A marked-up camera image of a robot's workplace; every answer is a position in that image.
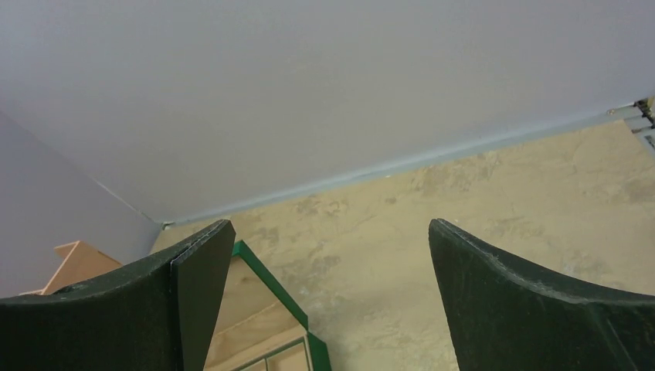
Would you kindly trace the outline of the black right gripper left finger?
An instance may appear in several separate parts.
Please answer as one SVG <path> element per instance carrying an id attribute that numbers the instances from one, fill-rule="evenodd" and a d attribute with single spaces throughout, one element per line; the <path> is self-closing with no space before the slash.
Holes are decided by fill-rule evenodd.
<path id="1" fill-rule="evenodd" d="M 200 370 L 236 232 L 218 220 L 53 294 L 1 301 L 3 370 Z"/>

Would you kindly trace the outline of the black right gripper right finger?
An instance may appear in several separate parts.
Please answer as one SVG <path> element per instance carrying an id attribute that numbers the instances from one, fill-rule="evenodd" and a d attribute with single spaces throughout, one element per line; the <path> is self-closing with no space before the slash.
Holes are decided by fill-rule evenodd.
<path id="1" fill-rule="evenodd" d="M 434 219 L 429 248 L 461 370 L 652 370 L 654 298 L 582 281 Z"/>

